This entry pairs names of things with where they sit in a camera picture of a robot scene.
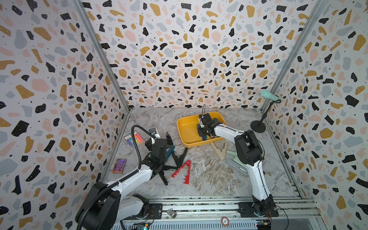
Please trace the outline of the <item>yellow plastic storage box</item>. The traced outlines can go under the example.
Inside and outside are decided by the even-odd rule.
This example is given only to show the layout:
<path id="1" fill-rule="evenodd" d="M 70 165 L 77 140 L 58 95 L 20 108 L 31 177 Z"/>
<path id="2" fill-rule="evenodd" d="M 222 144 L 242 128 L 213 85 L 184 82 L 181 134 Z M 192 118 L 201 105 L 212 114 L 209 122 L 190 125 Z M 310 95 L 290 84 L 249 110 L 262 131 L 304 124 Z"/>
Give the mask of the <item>yellow plastic storage box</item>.
<path id="1" fill-rule="evenodd" d="M 182 117 L 177 120 L 177 128 L 180 135 L 180 139 L 186 148 L 192 148 L 202 145 L 207 145 L 212 142 L 218 142 L 225 140 L 224 138 L 216 137 L 211 139 L 207 137 L 206 140 L 202 140 L 197 132 L 197 125 L 199 122 L 199 114 Z"/>

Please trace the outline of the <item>cream pruning pliers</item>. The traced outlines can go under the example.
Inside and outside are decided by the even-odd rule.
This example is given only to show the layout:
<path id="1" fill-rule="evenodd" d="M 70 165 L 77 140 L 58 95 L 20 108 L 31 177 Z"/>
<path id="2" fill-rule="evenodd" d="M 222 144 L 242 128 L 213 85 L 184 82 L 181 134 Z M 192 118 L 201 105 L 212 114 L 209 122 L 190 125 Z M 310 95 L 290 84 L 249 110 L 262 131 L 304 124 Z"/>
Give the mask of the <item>cream pruning pliers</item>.
<path id="1" fill-rule="evenodd" d="M 218 158 L 220 161 L 224 161 L 225 160 L 225 156 L 226 156 L 226 151 L 228 148 L 228 143 L 226 142 L 223 149 L 219 149 L 216 147 L 216 145 L 212 142 L 210 143 L 210 146 L 212 147 L 213 151 L 217 154 Z"/>

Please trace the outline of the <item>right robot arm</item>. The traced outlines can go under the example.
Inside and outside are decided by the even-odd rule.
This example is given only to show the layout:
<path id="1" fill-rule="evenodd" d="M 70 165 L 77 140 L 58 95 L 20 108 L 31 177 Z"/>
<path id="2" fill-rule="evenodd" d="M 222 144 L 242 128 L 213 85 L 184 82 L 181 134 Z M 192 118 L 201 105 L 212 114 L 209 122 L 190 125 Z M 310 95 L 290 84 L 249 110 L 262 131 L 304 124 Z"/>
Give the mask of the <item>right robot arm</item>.
<path id="1" fill-rule="evenodd" d="M 235 144 L 237 156 L 245 164 L 250 176 L 254 200 L 269 199 L 270 191 L 266 185 L 262 168 L 263 151 L 254 132 L 231 128 L 216 118 L 211 118 L 209 113 L 199 115 L 198 120 L 197 131 L 202 140 L 208 137 L 221 137 Z"/>

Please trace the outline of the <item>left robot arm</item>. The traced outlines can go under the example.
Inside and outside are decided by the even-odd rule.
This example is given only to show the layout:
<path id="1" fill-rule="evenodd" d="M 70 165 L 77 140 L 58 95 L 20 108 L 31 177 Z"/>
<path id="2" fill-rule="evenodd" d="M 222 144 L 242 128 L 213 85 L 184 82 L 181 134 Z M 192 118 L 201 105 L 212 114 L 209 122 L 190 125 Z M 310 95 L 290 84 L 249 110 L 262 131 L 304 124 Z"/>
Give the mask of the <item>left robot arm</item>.
<path id="1" fill-rule="evenodd" d="M 140 168 L 113 182 L 97 182 L 92 186 L 75 217 L 78 230 L 110 230 L 115 223 L 126 218 L 148 219 L 154 216 L 154 211 L 149 208 L 149 199 L 139 194 L 128 195 L 156 175 L 164 185 L 168 185 L 164 172 L 177 167 L 165 164 L 174 150 L 169 133 L 164 139 L 156 134 L 149 143 L 150 152 L 141 161 Z"/>

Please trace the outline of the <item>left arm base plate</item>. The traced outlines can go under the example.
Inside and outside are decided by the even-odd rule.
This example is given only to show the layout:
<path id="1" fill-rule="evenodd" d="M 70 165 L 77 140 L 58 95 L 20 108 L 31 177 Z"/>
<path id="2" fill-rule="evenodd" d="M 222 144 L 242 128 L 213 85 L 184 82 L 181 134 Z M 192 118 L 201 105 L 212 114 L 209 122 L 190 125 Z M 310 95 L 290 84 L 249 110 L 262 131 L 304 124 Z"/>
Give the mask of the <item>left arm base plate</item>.
<path id="1" fill-rule="evenodd" d="M 163 214 L 163 204 L 153 203 L 143 206 L 143 211 L 139 214 L 125 218 L 124 220 L 143 221 L 148 219 L 161 219 Z"/>

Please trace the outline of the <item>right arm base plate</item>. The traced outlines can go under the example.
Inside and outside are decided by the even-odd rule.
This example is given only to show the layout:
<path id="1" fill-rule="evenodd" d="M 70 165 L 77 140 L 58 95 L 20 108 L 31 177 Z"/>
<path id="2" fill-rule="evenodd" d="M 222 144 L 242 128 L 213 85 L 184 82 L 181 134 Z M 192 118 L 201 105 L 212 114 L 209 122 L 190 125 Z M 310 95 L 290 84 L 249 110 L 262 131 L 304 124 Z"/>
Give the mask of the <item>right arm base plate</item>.
<path id="1" fill-rule="evenodd" d="M 239 202 L 238 206 L 238 212 L 242 218 L 273 218 L 279 216 L 275 202 L 270 199 L 254 202 Z"/>

